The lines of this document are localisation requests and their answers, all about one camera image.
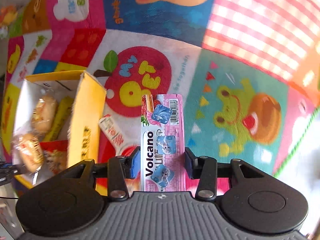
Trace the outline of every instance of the metal screw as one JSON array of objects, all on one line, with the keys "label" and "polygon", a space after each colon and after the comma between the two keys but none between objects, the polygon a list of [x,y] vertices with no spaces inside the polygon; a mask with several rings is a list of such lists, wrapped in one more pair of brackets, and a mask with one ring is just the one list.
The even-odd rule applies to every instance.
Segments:
[{"label": "metal screw", "polygon": [[204,189],[199,191],[198,196],[202,198],[211,198],[214,196],[214,193],[211,190]]},{"label": "metal screw", "polygon": [[123,190],[113,190],[110,196],[113,198],[123,198],[125,197],[125,192]]}]

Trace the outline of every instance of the frog cartoon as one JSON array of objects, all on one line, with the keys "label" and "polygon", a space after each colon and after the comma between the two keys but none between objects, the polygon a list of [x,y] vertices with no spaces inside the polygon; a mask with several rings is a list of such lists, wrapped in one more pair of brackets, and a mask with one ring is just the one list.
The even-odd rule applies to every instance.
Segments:
[{"label": "frog cartoon", "polygon": [[222,85],[217,90],[223,108],[214,114],[213,122],[234,136],[231,145],[219,145],[220,157],[241,153],[248,141],[270,144],[280,130],[280,104],[265,93],[255,93],[249,79],[242,79],[240,83],[243,89]]}]

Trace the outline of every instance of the red snack package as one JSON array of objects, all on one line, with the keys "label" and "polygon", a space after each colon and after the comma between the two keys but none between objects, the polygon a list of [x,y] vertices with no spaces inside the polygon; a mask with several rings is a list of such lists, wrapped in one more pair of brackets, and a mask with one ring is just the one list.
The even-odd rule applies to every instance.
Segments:
[{"label": "red snack package", "polygon": [[68,140],[41,142],[46,162],[50,171],[58,174],[67,167]]}]

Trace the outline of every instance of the yellow cardboard box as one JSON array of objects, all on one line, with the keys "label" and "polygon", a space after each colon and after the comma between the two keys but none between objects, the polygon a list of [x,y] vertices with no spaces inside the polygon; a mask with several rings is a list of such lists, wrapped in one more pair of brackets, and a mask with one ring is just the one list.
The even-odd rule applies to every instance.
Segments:
[{"label": "yellow cardboard box", "polygon": [[[54,97],[60,101],[65,96],[75,99],[71,117],[62,128],[58,140],[68,139],[68,167],[83,159],[98,160],[100,128],[106,90],[88,72],[83,70],[52,72],[27,76],[23,81],[17,105],[13,136],[21,133],[21,127],[30,131],[31,116],[44,89],[59,91]],[[12,156],[13,164],[21,163],[19,156]],[[35,180],[34,174],[23,174],[16,179],[31,188],[52,176],[43,165]]]}]

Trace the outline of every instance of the black cable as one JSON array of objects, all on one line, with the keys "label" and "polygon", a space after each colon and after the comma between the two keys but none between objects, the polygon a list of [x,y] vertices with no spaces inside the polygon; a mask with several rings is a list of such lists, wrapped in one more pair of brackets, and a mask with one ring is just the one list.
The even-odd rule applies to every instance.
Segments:
[{"label": "black cable", "polygon": [[0,197],[0,198],[4,198],[4,199],[19,199],[18,197]]}]

